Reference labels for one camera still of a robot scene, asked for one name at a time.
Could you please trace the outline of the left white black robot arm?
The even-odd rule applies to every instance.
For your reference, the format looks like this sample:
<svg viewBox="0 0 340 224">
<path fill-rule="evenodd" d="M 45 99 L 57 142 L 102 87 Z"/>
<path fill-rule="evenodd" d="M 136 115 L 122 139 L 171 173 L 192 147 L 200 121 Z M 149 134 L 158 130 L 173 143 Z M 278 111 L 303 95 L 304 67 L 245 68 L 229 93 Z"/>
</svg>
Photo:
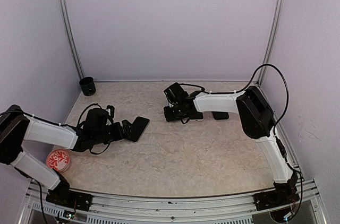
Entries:
<svg viewBox="0 0 340 224">
<path fill-rule="evenodd" d="M 133 123 L 115 122 L 114 107 L 86 108 L 86 119 L 77 126 L 47 122 L 29 115 L 17 105 L 1 114 L 1 163 L 11 165 L 26 176 L 44 185 L 63 205 L 74 201 L 74 193 L 62 175 L 24 151 L 23 141 L 37 141 L 70 149 L 75 152 L 92 150 L 94 145 L 110 145 L 128 140 L 137 142 L 148 125 L 147 119 L 137 117 Z"/>
</svg>

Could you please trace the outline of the large black smartphone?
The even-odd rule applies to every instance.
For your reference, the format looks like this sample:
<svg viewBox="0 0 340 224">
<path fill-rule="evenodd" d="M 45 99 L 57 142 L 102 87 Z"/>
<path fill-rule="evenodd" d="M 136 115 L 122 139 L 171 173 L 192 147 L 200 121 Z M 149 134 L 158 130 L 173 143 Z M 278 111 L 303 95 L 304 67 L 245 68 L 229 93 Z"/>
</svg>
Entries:
<svg viewBox="0 0 340 224">
<path fill-rule="evenodd" d="M 228 120 L 229 113 L 228 112 L 212 112 L 212 116 L 215 120 Z"/>
</svg>

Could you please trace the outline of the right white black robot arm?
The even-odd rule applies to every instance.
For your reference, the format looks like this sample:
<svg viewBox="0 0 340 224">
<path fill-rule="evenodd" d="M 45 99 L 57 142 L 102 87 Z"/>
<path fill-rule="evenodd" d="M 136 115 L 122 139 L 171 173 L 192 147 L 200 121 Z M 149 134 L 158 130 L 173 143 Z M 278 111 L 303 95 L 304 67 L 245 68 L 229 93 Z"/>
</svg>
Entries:
<svg viewBox="0 0 340 224">
<path fill-rule="evenodd" d="M 278 138 L 274 112 L 255 86 L 240 92 L 222 94 L 194 91 L 187 93 L 181 84 L 174 83 L 164 90 L 168 105 L 164 107 L 167 122 L 194 120 L 198 114 L 210 112 L 216 120 L 238 114 L 246 136 L 254 139 L 266 157 L 274 179 L 274 189 L 254 195 L 258 210 L 298 202 L 301 198 L 296 184 L 298 171 L 287 159 L 286 149 Z"/>
</svg>

